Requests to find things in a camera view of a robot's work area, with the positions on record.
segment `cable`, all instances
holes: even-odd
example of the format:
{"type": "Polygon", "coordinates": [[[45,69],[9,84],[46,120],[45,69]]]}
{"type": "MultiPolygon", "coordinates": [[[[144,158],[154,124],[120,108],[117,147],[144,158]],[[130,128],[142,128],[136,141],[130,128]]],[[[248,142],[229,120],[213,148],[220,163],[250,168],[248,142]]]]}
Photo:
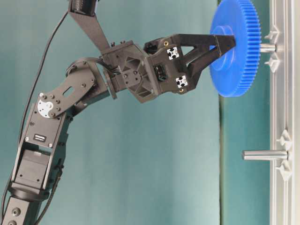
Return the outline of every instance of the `cable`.
{"type": "Polygon", "coordinates": [[[3,222],[3,219],[4,219],[5,199],[6,199],[6,195],[7,195],[7,193],[8,193],[8,186],[9,186],[9,183],[10,183],[10,180],[11,180],[12,175],[13,175],[13,171],[11,172],[11,174],[10,174],[10,176],[9,176],[9,179],[8,179],[8,181],[7,181],[7,183],[6,183],[6,186],[5,186],[5,189],[4,189],[4,193],[3,193],[3,195],[2,195],[2,200],[1,200],[1,213],[0,213],[0,216],[1,216],[0,221],[1,221],[1,223],[3,222]]]}
{"type": "Polygon", "coordinates": [[[103,66],[105,69],[111,71],[112,73],[120,73],[118,71],[118,67],[111,68],[102,59],[94,58],[94,57],[84,57],[84,58],[80,58],[80,59],[78,59],[78,60],[76,60],[76,61],[74,61],[74,62],[71,63],[71,65],[66,70],[66,76],[69,75],[69,73],[72,71],[72,69],[75,67],[75,65],[77,63],[79,63],[79,62],[87,62],[87,61],[92,61],[92,62],[98,63],[99,65],[103,66]]]}
{"type": "MultiPolygon", "coordinates": [[[[50,44],[51,44],[51,42],[52,42],[52,40],[54,38],[54,35],[56,34],[57,30],[59,29],[60,25],[62,24],[62,22],[64,21],[64,19],[66,18],[67,15],[68,15],[68,11],[65,12],[64,15],[62,16],[62,18],[60,19],[60,21],[56,25],[54,31],[52,32],[52,35],[50,36],[50,38],[49,38],[49,40],[48,40],[48,42],[46,44],[46,48],[44,50],[44,53],[43,53],[43,56],[42,56],[42,60],[41,60],[41,62],[39,64],[39,67],[38,67],[38,70],[37,70],[37,75],[35,77],[35,80],[33,82],[32,87],[30,89],[30,94],[29,94],[29,97],[27,99],[27,103],[26,103],[26,106],[25,106],[25,109],[24,109],[24,112],[23,112],[17,146],[19,146],[19,144],[21,142],[21,137],[22,137],[22,133],[23,133],[23,128],[24,128],[24,124],[25,124],[25,118],[26,118],[26,115],[27,115],[27,111],[28,111],[28,108],[29,108],[29,105],[30,105],[30,102],[31,102],[31,99],[32,99],[33,92],[34,92],[35,87],[37,85],[38,79],[39,79],[39,77],[41,75],[41,72],[42,72],[42,69],[43,69],[43,66],[44,66],[44,62],[45,62],[45,59],[46,59],[46,55],[47,55],[49,46],[50,46],[50,44]]],[[[6,195],[7,195],[7,192],[8,192],[8,186],[9,186],[11,177],[12,177],[12,174],[10,175],[10,179],[7,181],[7,185],[5,186],[4,193],[2,195],[1,212],[0,212],[1,223],[3,222],[3,219],[4,219],[5,199],[6,199],[6,195]]]]}
{"type": "Polygon", "coordinates": [[[42,72],[42,69],[43,69],[43,65],[44,65],[44,62],[45,62],[45,58],[46,58],[49,46],[50,46],[50,44],[52,42],[52,39],[53,39],[54,35],[56,34],[58,28],[60,27],[60,25],[62,24],[62,22],[66,18],[67,14],[68,14],[68,11],[64,13],[64,15],[62,16],[61,20],[56,25],[56,27],[55,27],[52,35],[50,36],[50,38],[49,38],[49,40],[47,42],[46,48],[44,50],[44,53],[43,53],[43,56],[42,56],[42,60],[41,60],[41,62],[39,64],[39,68],[38,68],[38,71],[37,71],[37,76],[36,76],[36,78],[35,78],[35,80],[33,82],[33,85],[31,87],[30,94],[29,94],[29,97],[28,97],[28,100],[27,100],[27,103],[26,103],[26,106],[25,106],[25,109],[24,109],[24,112],[23,112],[22,121],[21,121],[21,127],[20,127],[20,131],[19,131],[18,145],[21,142],[21,137],[22,137],[22,132],[23,132],[23,128],[24,128],[26,114],[27,114],[27,111],[28,111],[28,108],[29,108],[29,105],[30,105],[30,101],[32,99],[32,95],[33,95],[34,89],[35,89],[35,87],[37,85],[37,82],[38,82],[38,79],[39,79],[39,77],[41,75],[41,72],[42,72]]]}
{"type": "Polygon", "coordinates": [[[62,169],[64,168],[64,166],[60,166],[59,167],[59,171],[57,173],[57,176],[56,176],[56,179],[55,179],[55,182],[54,182],[54,185],[52,187],[52,191],[51,191],[51,195],[49,196],[49,199],[43,209],[43,211],[41,212],[41,214],[39,215],[38,219],[36,220],[36,222],[34,223],[34,225],[38,225],[39,222],[41,222],[42,218],[44,217],[45,213],[47,212],[49,206],[50,206],[50,203],[54,197],[54,194],[55,194],[55,191],[56,191],[56,188],[57,188],[57,185],[58,185],[58,182],[60,181],[60,178],[62,176],[62,169]]]}

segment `green background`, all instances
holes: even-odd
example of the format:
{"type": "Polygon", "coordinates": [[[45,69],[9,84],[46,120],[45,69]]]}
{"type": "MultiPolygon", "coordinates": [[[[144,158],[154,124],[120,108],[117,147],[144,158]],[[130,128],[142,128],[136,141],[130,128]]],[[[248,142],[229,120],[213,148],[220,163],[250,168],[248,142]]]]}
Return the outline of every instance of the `green background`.
{"type": "MultiPolygon", "coordinates": [[[[102,0],[110,42],[141,46],[173,33],[209,33],[216,1],[102,0]]],[[[0,4],[0,187],[16,156],[24,104],[63,0],[0,4]]],[[[35,96],[64,79],[69,64],[99,52],[68,16],[49,50],[35,96]]],[[[128,91],[88,107],[69,129],[59,188],[42,221],[52,224],[219,224],[218,94],[209,71],[184,96],[140,104],[128,91]]]]}
{"type": "MultiPolygon", "coordinates": [[[[262,41],[268,35],[269,1],[252,0],[258,12],[262,41]]],[[[243,150],[270,149],[270,69],[261,55],[251,89],[242,97],[220,98],[221,222],[224,225],[268,225],[270,163],[243,161],[243,150]]]]}

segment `metal peg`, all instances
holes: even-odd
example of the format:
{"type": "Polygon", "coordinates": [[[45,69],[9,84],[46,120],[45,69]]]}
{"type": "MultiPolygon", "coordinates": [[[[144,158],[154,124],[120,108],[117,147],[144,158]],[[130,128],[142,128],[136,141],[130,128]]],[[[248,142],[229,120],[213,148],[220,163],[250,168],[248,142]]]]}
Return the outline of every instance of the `metal peg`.
{"type": "Polygon", "coordinates": [[[274,44],[261,44],[261,53],[276,52],[276,45],[274,44]]]}
{"type": "Polygon", "coordinates": [[[243,151],[244,160],[282,160],[288,159],[288,152],[285,150],[265,150],[265,151],[243,151]]]}

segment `robotic arm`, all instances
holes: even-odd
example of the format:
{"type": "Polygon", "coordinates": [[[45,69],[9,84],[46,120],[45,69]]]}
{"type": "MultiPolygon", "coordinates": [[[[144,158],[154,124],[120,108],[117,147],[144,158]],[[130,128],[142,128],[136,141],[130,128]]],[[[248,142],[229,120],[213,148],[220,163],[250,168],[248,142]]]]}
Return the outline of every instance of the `robotic arm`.
{"type": "Polygon", "coordinates": [[[97,3],[97,0],[70,0],[68,13],[102,56],[72,63],[65,81],[48,93],[40,93],[31,107],[1,225],[40,222],[62,175],[68,126],[87,106],[109,95],[115,99],[116,93],[124,89],[141,103],[169,91],[185,94],[196,88],[203,69],[235,47],[234,36],[188,34],[149,41],[143,49],[132,41],[109,46],[95,15],[97,3]],[[183,46],[191,46],[193,50],[184,54],[183,46]],[[97,64],[103,66],[106,81],[97,64]],[[41,203],[47,199],[38,216],[41,203]]]}

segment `blue gear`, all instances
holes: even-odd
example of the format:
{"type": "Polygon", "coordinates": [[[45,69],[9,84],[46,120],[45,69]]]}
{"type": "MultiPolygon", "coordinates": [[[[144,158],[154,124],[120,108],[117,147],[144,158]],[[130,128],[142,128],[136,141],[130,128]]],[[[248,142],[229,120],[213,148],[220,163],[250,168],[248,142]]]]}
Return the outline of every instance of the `blue gear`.
{"type": "Polygon", "coordinates": [[[255,78],[260,59],[261,28],[250,0],[223,0],[217,8],[210,33],[234,35],[236,46],[210,65],[219,94],[241,96],[255,78]]]}

